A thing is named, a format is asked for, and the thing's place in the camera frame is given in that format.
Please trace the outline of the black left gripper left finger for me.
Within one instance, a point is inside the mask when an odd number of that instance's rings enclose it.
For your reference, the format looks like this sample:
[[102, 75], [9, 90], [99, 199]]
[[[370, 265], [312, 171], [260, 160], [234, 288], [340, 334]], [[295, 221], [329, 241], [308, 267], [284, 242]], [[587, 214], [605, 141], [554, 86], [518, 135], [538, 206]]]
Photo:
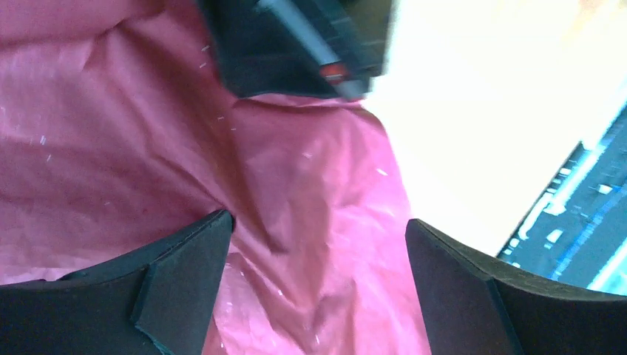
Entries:
[[234, 218], [180, 231], [55, 281], [1, 287], [3, 354], [200, 354]]

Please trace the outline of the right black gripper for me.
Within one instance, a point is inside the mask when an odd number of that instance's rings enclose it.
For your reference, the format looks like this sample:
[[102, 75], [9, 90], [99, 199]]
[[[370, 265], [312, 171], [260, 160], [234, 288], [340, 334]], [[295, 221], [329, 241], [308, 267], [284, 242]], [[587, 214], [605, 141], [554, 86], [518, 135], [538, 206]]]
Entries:
[[360, 101], [383, 74], [392, 1], [198, 1], [224, 85]]

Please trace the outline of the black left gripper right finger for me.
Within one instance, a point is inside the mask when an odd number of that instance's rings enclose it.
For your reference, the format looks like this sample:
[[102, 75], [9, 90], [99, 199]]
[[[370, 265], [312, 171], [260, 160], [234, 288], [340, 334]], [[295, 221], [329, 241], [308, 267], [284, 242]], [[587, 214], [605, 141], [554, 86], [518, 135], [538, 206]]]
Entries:
[[541, 277], [413, 219], [407, 252], [433, 354], [624, 354], [626, 298]]

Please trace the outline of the maroon wrapping paper sheet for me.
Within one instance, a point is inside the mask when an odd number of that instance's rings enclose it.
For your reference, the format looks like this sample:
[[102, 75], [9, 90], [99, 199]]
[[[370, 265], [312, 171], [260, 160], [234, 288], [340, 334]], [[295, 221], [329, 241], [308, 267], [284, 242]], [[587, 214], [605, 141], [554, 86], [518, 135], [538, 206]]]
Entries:
[[225, 208], [206, 354], [428, 354], [380, 121], [235, 98], [210, 50], [192, 1], [1, 3], [1, 282], [54, 280]]

